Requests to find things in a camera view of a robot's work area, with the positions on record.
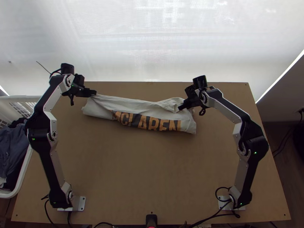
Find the brown tabletop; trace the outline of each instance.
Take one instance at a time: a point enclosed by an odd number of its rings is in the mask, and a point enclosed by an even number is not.
[[[186,98],[185,82],[87,82],[99,94],[160,101]],[[210,83],[224,97],[261,125],[247,83]],[[148,131],[117,121],[82,114],[86,98],[70,106],[62,97],[53,110],[58,120],[57,152],[65,179],[75,194],[86,196],[83,212],[74,212],[74,224],[144,224],[146,214],[159,224],[194,223],[218,210],[214,191],[234,184],[238,155],[232,137],[233,123],[216,109],[199,116],[197,133]],[[12,220],[48,222],[44,202],[49,186],[39,156],[33,153],[18,194]],[[261,222],[290,219],[276,166],[269,150],[261,160],[252,185],[253,199],[245,211],[214,218],[209,223]],[[55,223],[66,223],[67,212],[48,205]]]

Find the cable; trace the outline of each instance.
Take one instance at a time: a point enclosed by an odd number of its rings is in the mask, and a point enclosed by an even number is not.
[[[278,228],[273,222],[270,222],[273,227]]]
[[[36,61],[36,63],[38,63],[40,66],[42,66],[43,67],[43,69],[45,69],[49,74],[51,74],[43,65],[41,65],[41,63],[40,62],[38,62],[38,61]]]
[[[45,203],[44,203],[45,214],[46,214],[48,220],[50,221],[50,223],[51,223],[54,227],[59,228],[55,223],[53,223],[53,221],[52,221],[51,218],[49,217],[49,214],[47,213],[48,211],[47,211],[47,209],[46,209],[46,204],[48,203],[48,201],[49,201],[49,200],[45,201]]]
[[[284,142],[284,139],[285,139],[286,136],[290,133],[290,131],[291,131],[291,130],[294,130],[294,129],[295,129],[296,127],[298,127],[298,125],[302,122],[302,119],[303,119],[303,111],[300,110],[299,113],[301,114],[300,121],[299,121],[295,126],[291,127],[291,128],[288,130],[288,132],[286,133],[286,135],[283,137],[283,139],[282,139],[282,141],[281,141],[279,147],[278,147],[276,150],[274,150],[274,151],[272,152],[272,154],[274,154],[274,153],[276,153],[276,152],[279,150],[279,151],[273,156],[273,158],[275,158],[279,153],[281,153],[281,152],[284,150],[284,148],[285,148],[285,146],[286,146],[286,143],[287,143],[288,139],[290,138],[290,136],[291,136],[292,134],[290,134],[290,135],[287,137],[287,139],[285,140],[285,142]]]
[[[44,200],[44,199],[46,199],[48,197],[49,197],[49,194],[47,194],[46,196],[42,197],[41,200]]]
[[[72,211],[69,211],[68,218],[67,218],[69,228],[73,228],[72,225],[70,224],[71,214],[72,214]]]
[[[108,223],[108,222],[100,222],[100,223],[98,223],[96,226],[94,226],[94,228],[98,227],[98,226],[101,225],[101,224],[107,224],[107,225],[109,225],[109,226],[114,227],[113,224],[111,224],[111,223]]]
[[[207,221],[207,220],[209,220],[209,219],[216,218],[216,217],[220,217],[220,216],[234,215],[235,217],[237,217],[237,218],[239,219],[239,218],[240,218],[240,215],[236,214],[234,211],[232,211],[232,213],[230,213],[230,214],[221,214],[221,215],[218,215],[218,213],[220,213],[221,210],[223,210],[223,208],[224,208],[225,206],[227,206],[229,203],[231,203],[231,199],[230,199],[227,203],[225,203],[224,206],[222,206],[214,215],[212,215],[212,216],[210,216],[210,217],[208,217],[208,218],[205,218],[205,219],[203,219],[203,220],[200,220],[200,221],[198,221],[198,222],[196,222],[196,223],[190,225],[188,228],[193,228],[193,227],[195,227],[195,226],[197,226],[197,225],[199,225],[199,224],[201,224],[201,223],[203,223],[203,222],[205,222],[205,221]]]
[[[220,189],[222,189],[222,188],[227,189],[227,190],[230,189],[230,188],[227,188],[227,187],[219,187],[219,188],[217,188],[217,189],[215,190],[215,197],[217,198],[217,200],[219,200],[219,201],[221,201],[221,202],[228,202],[228,201],[231,201],[231,199],[221,200],[221,199],[217,196],[218,190],[220,190]]]
[[[59,69],[57,69],[57,70],[55,70],[55,71],[53,71],[51,74],[50,74],[50,78],[52,77],[52,75],[53,74],[55,74],[55,73],[59,73],[59,74],[61,74],[59,71],[61,70],[62,68],[59,68]]]

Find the laundry basket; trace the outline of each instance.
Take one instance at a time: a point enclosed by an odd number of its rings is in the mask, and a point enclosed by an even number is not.
[[[0,97],[0,129],[12,123],[20,117],[30,117],[34,111],[34,106],[40,96],[7,96]],[[0,188],[0,198],[12,198],[15,196],[22,185],[23,178],[32,156],[33,149],[29,145],[26,155],[13,191]]]

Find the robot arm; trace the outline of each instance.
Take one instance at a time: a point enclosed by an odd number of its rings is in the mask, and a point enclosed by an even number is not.
[[[205,76],[194,78],[193,85],[185,91],[188,98],[179,106],[179,110],[201,106],[199,115],[202,116],[207,108],[214,107],[235,124],[233,138],[237,144],[239,164],[234,185],[229,188],[229,196],[233,209],[249,204],[252,199],[250,188],[258,162],[269,148],[262,128],[246,112],[223,98],[219,89],[208,87]]]
[[[74,67],[61,64],[61,74],[52,76],[49,88],[34,107],[34,112],[25,124],[25,134],[31,147],[39,153],[50,187],[49,201],[52,207],[82,211],[85,197],[74,197],[71,185],[65,181],[56,151],[57,119],[52,115],[53,107],[61,97],[90,97],[95,90],[84,87],[84,76],[74,74]]]

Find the metal base plate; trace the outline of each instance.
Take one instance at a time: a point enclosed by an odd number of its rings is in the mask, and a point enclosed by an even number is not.
[[[230,199],[229,196],[219,196],[219,198],[220,198],[221,200],[228,200],[228,199]],[[218,200],[218,208],[221,209],[221,207],[223,207],[226,203],[227,203],[227,202],[221,202],[221,201]],[[233,210],[233,211],[244,211],[244,210],[245,210],[245,207],[246,207],[246,206],[242,206],[242,207],[240,207],[240,208],[233,209],[233,202],[231,202],[231,203],[228,203],[222,210],[223,210],[223,211],[232,211],[232,210]]]
[[[86,202],[86,197],[85,196],[75,196],[73,199],[73,205],[74,207],[69,207],[69,208],[57,208],[57,211],[83,211],[84,206]]]

